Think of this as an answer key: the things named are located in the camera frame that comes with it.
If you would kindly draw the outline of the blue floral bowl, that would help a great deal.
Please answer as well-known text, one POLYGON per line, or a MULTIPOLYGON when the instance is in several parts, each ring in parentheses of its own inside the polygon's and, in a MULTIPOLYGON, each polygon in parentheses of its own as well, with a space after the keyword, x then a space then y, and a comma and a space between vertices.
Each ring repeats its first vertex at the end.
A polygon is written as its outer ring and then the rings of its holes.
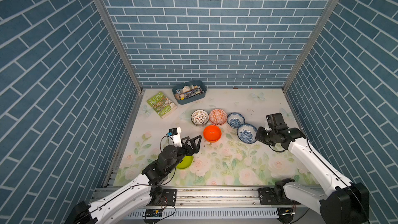
POLYGON ((253 144, 256 140, 256 134, 258 129, 248 123, 242 124, 237 128, 238 138, 246 144, 253 144))
POLYGON ((245 124, 245 122, 246 120, 244 116, 240 113, 234 112, 228 114, 227 124, 234 129, 237 129, 239 126, 245 124))

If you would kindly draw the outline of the brown lattice bowl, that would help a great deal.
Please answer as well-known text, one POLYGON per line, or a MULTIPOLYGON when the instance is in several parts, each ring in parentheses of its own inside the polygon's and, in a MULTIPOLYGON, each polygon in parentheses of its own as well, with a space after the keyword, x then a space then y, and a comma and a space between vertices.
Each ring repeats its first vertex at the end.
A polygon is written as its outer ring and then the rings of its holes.
POLYGON ((209 114, 205 110, 195 110, 191 115, 192 123, 197 127, 202 127, 209 122, 209 114))

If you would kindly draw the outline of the orange geometric pattern bowl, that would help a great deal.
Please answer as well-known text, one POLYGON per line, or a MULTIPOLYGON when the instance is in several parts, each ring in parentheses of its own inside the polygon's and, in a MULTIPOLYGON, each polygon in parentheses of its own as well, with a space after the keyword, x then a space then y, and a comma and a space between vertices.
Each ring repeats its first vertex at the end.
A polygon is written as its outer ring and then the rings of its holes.
POLYGON ((209 113, 209 121, 213 125, 221 126, 227 122, 228 114, 222 109, 214 109, 209 113))

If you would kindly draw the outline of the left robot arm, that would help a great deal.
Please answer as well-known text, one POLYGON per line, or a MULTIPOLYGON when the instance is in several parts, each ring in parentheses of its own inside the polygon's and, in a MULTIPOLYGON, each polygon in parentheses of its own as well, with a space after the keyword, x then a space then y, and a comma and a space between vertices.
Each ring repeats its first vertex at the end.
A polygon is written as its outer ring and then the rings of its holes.
POLYGON ((168 175, 183 158, 200 151, 202 136, 185 137, 181 146, 167 145, 158 158, 142 173, 110 195, 90 204, 82 201, 75 205, 66 224, 115 224, 134 210, 149 203, 160 203, 162 186, 168 175))

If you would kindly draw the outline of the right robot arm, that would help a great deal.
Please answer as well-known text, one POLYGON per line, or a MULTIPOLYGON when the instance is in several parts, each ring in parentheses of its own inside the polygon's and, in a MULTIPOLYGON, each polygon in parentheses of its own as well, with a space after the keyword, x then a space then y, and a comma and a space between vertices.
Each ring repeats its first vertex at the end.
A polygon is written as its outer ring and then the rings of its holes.
POLYGON ((354 183, 332 166, 297 128, 266 130, 259 127, 256 140, 273 146, 280 143, 312 173, 323 193, 302 186, 291 178, 275 184, 277 200, 298 202, 317 212, 327 224, 362 224, 369 222, 370 194, 362 183, 354 183))

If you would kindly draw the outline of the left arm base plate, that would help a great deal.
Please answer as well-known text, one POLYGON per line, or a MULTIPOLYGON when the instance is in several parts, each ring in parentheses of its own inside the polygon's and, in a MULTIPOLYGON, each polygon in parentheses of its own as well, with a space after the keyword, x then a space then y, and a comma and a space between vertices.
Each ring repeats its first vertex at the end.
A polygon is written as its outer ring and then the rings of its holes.
POLYGON ((151 201, 148 205, 175 206, 177 189, 163 189, 162 187, 152 188, 150 191, 151 201))

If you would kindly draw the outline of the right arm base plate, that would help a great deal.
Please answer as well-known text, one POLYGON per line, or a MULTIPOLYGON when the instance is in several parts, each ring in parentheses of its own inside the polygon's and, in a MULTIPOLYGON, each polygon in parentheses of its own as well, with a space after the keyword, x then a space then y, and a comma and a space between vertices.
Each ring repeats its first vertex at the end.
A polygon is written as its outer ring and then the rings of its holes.
POLYGON ((258 189, 261 205, 293 205, 295 202, 285 195, 282 187, 263 187, 258 189))

